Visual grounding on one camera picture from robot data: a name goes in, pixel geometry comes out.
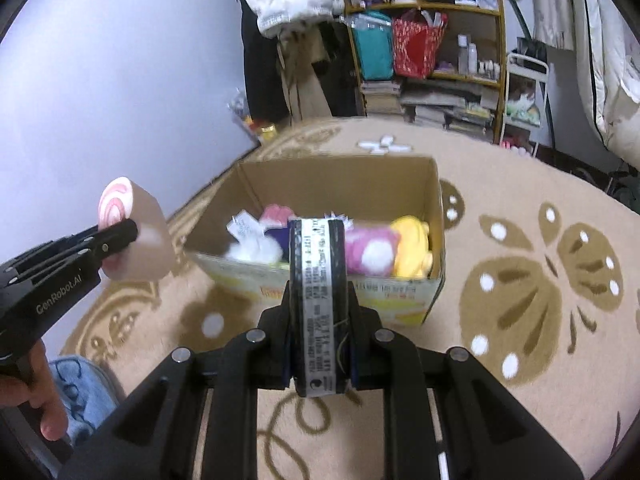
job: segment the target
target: cardboard box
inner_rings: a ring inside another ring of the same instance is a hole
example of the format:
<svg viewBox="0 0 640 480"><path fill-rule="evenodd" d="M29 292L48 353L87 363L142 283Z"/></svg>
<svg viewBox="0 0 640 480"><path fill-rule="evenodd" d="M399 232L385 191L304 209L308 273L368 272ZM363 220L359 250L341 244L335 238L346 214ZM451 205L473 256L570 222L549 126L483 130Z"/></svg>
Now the cardboard box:
<svg viewBox="0 0 640 480"><path fill-rule="evenodd" d="M303 218L335 212L354 222L386 222L413 215L430 226L434 264L424 280L350 276L362 306L385 320L424 321L444 285L445 248L438 168L423 156L311 156L244 161L222 182L187 238L187 254L217 284L252 301L278 304L289 279L283 266L227 260L233 215L260 218L269 204L286 205Z"/></svg>

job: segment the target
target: bottle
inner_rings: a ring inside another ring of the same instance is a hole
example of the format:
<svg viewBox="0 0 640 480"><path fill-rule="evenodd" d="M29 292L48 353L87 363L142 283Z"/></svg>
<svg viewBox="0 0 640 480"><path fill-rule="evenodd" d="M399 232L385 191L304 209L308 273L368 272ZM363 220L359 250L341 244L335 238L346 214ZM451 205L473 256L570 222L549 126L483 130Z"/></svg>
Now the bottle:
<svg viewBox="0 0 640 480"><path fill-rule="evenodd" d="M478 73L478 49L475 43L469 43L469 73L471 75Z"/></svg>
<svg viewBox="0 0 640 480"><path fill-rule="evenodd" d="M469 47L468 37L464 34L458 36L458 73L466 75L469 71Z"/></svg>

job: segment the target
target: red gift bag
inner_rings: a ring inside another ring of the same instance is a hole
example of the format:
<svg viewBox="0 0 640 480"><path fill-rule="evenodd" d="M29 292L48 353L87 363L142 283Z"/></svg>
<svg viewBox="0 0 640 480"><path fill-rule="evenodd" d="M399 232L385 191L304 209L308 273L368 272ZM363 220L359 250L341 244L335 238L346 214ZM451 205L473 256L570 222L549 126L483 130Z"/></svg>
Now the red gift bag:
<svg viewBox="0 0 640 480"><path fill-rule="evenodd" d="M392 22L394 72L396 75L428 78L436 66L436 53L447 28L442 15L439 27L430 27L417 9L409 10Z"/></svg>

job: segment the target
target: wooden shelf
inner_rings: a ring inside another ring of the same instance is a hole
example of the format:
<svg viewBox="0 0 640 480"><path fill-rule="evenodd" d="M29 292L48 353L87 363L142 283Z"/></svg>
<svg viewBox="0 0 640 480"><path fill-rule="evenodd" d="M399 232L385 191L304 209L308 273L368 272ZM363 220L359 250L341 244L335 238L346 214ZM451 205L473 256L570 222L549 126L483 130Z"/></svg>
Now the wooden shelf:
<svg viewBox="0 0 640 480"><path fill-rule="evenodd" d="M353 14L354 12L363 12L364 10L393 10L393 9L428 9L443 10L452 12L459 10L462 12L474 12L476 14L487 14L489 16L500 16L500 10L483 9L471 5L455 5L455 4L432 4L429 2L401 2L390 4L374 4L367 7L350 7L344 9L345 14Z"/></svg>
<svg viewBox="0 0 640 480"><path fill-rule="evenodd" d="M463 81L465 83L475 83L478 85L488 86L489 88L500 89L500 81L493 81L482 77L474 77L471 75L456 74L452 72L433 72L428 79L444 79L446 81Z"/></svg>

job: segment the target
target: human hand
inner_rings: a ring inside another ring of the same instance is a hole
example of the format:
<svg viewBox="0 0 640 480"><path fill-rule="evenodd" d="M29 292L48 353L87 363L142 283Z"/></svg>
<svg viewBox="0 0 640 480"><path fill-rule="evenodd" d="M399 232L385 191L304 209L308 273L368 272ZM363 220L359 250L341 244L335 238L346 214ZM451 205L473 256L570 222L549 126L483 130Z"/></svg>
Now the human hand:
<svg viewBox="0 0 640 480"><path fill-rule="evenodd" d="M42 341L38 341L30 350L29 362L33 369L33 382L30 386L20 379L0 375L0 407L28 402L32 408L42 408L42 436L47 440L58 440L66 433L68 420L49 370Z"/></svg>

